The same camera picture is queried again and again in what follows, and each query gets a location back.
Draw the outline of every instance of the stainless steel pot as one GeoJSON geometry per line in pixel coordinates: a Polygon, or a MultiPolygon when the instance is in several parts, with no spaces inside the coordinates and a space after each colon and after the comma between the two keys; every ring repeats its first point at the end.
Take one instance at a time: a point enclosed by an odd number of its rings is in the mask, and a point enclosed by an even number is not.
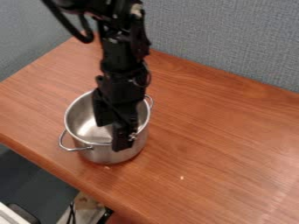
{"type": "Polygon", "coordinates": [[[147,95],[147,100],[137,104],[139,114],[139,128],[136,133],[136,140],[133,147],[120,152],[112,151],[112,125],[98,127],[93,116],[92,108],[92,91],[85,93],[69,105],[64,124],[65,130],[60,135],[60,147],[65,151],[77,151],[78,154],[89,161],[111,165],[127,161],[137,155],[145,146],[147,140],[147,124],[149,122],[151,109],[153,106],[153,99],[147,95]],[[70,149],[62,145],[62,138],[69,133],[76,148],[70,149]]]}

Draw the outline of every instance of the gray fabric wall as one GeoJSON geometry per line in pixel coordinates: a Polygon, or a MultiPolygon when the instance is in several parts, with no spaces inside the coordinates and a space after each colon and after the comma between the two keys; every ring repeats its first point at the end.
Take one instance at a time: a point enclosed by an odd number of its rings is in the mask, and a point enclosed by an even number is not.
{"type": "MultiPolygon", "coordinates": [[[[299,91],[299,1],[144,0],[153,48],[299,91]]],[[[40,0],[0,0],[0,80],[69,34],[40,0]]]]}

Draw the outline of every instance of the white object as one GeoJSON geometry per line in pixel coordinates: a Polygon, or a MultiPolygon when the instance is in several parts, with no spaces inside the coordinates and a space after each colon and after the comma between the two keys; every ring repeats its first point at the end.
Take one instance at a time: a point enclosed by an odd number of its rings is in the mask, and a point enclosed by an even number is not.
{"type": "Polygon", "coordinates": [[[0,223],[1,224],[30,224],[1,202],[0,202],[0,223]]]}

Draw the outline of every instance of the wooden tabletop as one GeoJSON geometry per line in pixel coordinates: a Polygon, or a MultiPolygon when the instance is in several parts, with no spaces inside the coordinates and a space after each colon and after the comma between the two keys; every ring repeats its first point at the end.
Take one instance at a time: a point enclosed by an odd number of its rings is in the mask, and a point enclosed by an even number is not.
{"type": "Polygon", "coordinates": [[[100,52],[72,38],[0,83],[0,142],[137,224],[297,224],[299,94],[277,87],[152,51],[141,154],[105,167],[61,151],[100,52]]]}

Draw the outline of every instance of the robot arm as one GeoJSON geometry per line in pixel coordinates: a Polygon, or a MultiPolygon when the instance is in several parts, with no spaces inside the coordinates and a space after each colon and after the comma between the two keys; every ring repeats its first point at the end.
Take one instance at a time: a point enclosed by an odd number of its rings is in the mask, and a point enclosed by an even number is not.
{"type": "Polygon", "coordinates": [[[136,104],[144,99],[151,82],[144,57],[151,42],[145,36],[143,3],[139,0],[42,0],[69,33],[82,42],[93,41],[84,15],[97,21],[102,60],[93,91],[97,126],[113,124],[112,148],[132,147],[136,139],[136,104]],[[61,11],[78,15],[85,36],[76,30],[61,11]]]}

